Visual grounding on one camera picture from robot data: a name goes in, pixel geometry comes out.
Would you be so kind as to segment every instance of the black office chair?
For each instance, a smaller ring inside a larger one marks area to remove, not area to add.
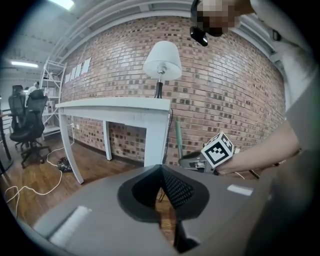
[[[30,148],[23,152],[21,156],[23,160],[21,162],[22,168],[26,168],[25,161],[35,154],[40,158],[40,163],[43,164],[45,160],[40,155],[40,151],[48,149],[49,153],[51,149],[49,146],[37,146],[36,139],[40,138],[44,132],[45,126],[42,122],[42,113],[44,111],[48,97],[44,96],[42,90],[35,90],[29,95],[28,107],[26,109],[26,120],[24,126],[18,131],[14,131],[10,135],[10,139],[14,142],[29,143]]]
[[[23,91],[24,88],[22,85],[13,85],[12,95],[8,99],[10,111],[12,115],[15,116],[15,118],[13,118],[11,122],[13,132],[18,132],[26,122],[26,95]],[[23,151],[23,145],[25,143],[18,142],[14,145],[15,148],[17,148],[19,144],[21,144],[20,148],[21,151]]]

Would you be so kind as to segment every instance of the white console table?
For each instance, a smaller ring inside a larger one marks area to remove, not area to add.
[[[106,158],[112,159],[109,122],[146,128],[144,166],[162,164],[169,128],[169,99],[143,97],[104,97],[73,100],[56,105],[65,154],[77,181],[84,182],[77,167],[68,135],[67,116],[103,121]]]

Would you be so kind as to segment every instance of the white table lamp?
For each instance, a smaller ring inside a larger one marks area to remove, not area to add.
[[[182,66],[177,46],[173,42],[157,42],[146,58],[143,71],[150,77],[158,79],[155,98],[162,98],[162,80],[175,80],[182,75]]]

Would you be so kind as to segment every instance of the brick wall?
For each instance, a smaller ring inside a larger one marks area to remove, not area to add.
[[[285,92],[280,73],[252,44],[233,32],[209,37],[202,47],[190,38],[190,21],[182,17],[151,17],[114,26],[79,47],[67,58],[72,68],[91,57],[89,72],[63,85],[62,101],[90,97],[153,97],[156,80],[142,70],[153,45],[174,42],[182,77],[165,81],[173,122],[169,130],[168,163],[177,163],[175,120],[181,121],[183,153],[224,131],[241,149],[268,137],[284,120]],[[75,118],[75,138],[104,150],[102,122]],[[143,161],[146,130],[110,125],[114,154]]]

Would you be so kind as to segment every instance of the metal shelving unit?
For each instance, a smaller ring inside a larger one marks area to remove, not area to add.
[[[56,104],[60,103],[66,66],[67,64],[63,65],[48,59],[45,62],[41,73],[40,89],[42,89],[44,95],[48,97],[48,101],[42,114],[42,121],[44,123],[43,139],[48,135],[60,132]]]

